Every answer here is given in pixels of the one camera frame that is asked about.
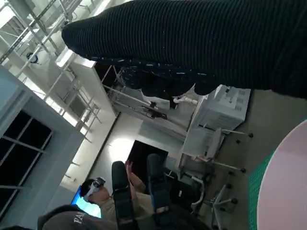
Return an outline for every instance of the vr headset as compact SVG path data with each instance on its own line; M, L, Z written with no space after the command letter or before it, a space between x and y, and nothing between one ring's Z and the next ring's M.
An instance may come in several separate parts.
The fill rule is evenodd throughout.
M89 202L88 197L89 197L91 194L93 194L93 193L95 193L95 192L98 192L98 191L99 191L99 188L100 188L101 186L104 186L105 182L106 182L106 181L105 181L104 178L102 178L102 177L97 177L97 178L93 181L93 183L91 184L90 190L88 190L87 194L83 197L83 199L84 199L86 202Z

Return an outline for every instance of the black ribbed sleeve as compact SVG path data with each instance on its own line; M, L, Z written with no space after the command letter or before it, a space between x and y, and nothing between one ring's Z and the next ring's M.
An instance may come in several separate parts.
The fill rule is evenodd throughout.
M210 82L285 87L282 93L306 97L296 83L274 83L293 78L293 60L306 43L305 11L306 0L135 0L69 24L62 37L88 59L173 64L205 72ZM300 87L307 87L305 70L296 74Z

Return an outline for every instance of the gray floor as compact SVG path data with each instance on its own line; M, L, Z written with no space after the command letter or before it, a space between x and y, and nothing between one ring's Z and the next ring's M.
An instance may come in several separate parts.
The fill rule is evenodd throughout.
M222 145L218 160L238 167L245 167L246 174L232 177L233 189L229 195L239 200L230 204L223 213L223 227L228 230L248 229L248 175L261 161L272 153L282 139L307 118L307 100L282 96L271 91L254 91L246 122L238 130L253 133L254 138L231 134ZM207 198L216 193L226 181L226 171L217 170L216 178L209 187ZM203 205L200 219L209 224L210 212Z

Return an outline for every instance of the pink round table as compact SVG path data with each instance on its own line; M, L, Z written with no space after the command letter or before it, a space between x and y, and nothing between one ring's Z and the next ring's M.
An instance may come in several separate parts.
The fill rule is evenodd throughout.
M307 230L307 121L273 154L261 182L258 230Z

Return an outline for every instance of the dark doorway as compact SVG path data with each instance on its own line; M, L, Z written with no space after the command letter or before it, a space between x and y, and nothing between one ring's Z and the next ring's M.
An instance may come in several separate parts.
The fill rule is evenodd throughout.
M135 141L131 152L128 156L128 160L133 162L132 165L132 172L136 174L147 186L148 177L147 177L147 157L152 154L156 153L161 158L161 163L164 163L168 152L158 149L156 147L147 145L145 143Z

